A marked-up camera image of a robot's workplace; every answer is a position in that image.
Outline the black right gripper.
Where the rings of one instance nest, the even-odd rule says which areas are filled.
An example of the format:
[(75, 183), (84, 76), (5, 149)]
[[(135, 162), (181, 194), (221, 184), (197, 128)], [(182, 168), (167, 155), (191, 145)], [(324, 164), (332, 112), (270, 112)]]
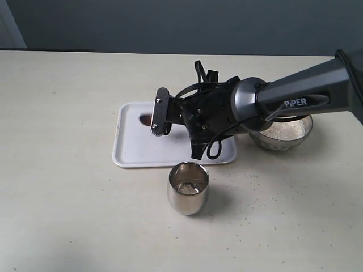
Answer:
[(199, 92), (185, 98), (173, 97), (167, 88), (159, 88), (151, 115), (151, 133), (159, 137), (168, 135), (172, 124), (185, 126), (190, 139), (196, 142), (191, 142), (191, 158), (201, 160), (211, 138), (237, 122), (231, 109), (231, 94), (239, 81), (235, 76), (226, 82), (196, 83), (190, 88)]

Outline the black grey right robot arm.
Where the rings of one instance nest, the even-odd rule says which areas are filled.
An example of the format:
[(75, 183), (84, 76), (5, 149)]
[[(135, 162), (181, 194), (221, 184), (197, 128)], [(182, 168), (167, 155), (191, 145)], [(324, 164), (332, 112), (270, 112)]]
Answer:
[(362, 120), (362, 51), (337, 50), (332, 60), (273, 82), (232, 77), (195, 62), (197, 82), (172, 96), (157, 90), (151, 133), (167, 135), (174, 124), (186, 127), (191, 157), (216, 159), (215, 143), (238, 134), (260, 132), (274, 122), (288, 122), (312, 114), (351, 112)]

